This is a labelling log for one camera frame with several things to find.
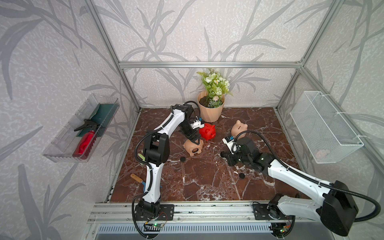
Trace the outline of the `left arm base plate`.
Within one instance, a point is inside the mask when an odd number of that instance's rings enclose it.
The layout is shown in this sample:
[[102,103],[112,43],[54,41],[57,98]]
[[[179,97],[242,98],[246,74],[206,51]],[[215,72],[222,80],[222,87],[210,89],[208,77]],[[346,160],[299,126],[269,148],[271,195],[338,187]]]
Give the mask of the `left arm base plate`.
[[159,204],[154,207],[136,206],[134,210],[137,221],[156,219],[160,221],[171,221],[174,218],[175,205]]

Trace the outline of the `red piggy bank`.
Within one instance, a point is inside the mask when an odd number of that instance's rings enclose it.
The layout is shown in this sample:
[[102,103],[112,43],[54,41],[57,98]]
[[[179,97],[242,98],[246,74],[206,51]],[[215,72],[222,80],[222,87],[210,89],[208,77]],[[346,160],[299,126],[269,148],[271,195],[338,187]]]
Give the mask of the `red piggy bank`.
[[212,140],[216,137],[216,126],[205,123],[204,127],[199,129],[199,133],[206,141]]

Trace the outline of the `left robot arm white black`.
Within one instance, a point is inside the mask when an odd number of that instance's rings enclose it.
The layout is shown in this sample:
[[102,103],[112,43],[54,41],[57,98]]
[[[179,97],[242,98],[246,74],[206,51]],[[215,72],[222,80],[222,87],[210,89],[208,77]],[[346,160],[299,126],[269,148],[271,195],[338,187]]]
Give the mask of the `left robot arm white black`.
[[204,126],[200,116],[200,108],[195,118],[194,101],[171,106],[168,117],[154,130],[146,133],[135,147],[134,157],[137,162],[147,166],[145,191],[139,195],[138,210],[157,215],[160,212],[160,183],[162,170],[170,156],[170,137],[180,128],[181,133],[192,143],[192,149],[201,151],[203,140],[199,128]]

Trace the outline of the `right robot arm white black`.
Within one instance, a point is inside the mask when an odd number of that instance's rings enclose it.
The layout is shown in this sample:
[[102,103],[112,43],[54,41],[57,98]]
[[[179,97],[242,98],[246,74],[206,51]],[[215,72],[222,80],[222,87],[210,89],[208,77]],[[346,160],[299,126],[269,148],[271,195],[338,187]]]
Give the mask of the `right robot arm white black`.
[[365,222],[381,212],[381,205],[374,199],[349,190],[340,181],[330,183],[317,179],[279,160],[272,154],[261,153],[254,142],[247,138],[223,139],[229,151],[221,152],[230,166],[242,163],[264,176],[277,179],[308,196],[297,199],[277,194],[266,211],[270,218],[281,215],[304,217],[321,222],[336,235],[346,237],[353,223]]

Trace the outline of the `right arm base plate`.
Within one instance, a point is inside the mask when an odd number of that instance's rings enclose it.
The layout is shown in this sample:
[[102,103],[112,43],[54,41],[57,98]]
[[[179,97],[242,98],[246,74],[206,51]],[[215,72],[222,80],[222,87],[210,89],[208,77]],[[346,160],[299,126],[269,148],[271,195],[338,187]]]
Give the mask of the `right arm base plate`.
[[271,207],[269,204],[253,202],[252,209],[255,220],[287,220],[287,217],[277,207]]

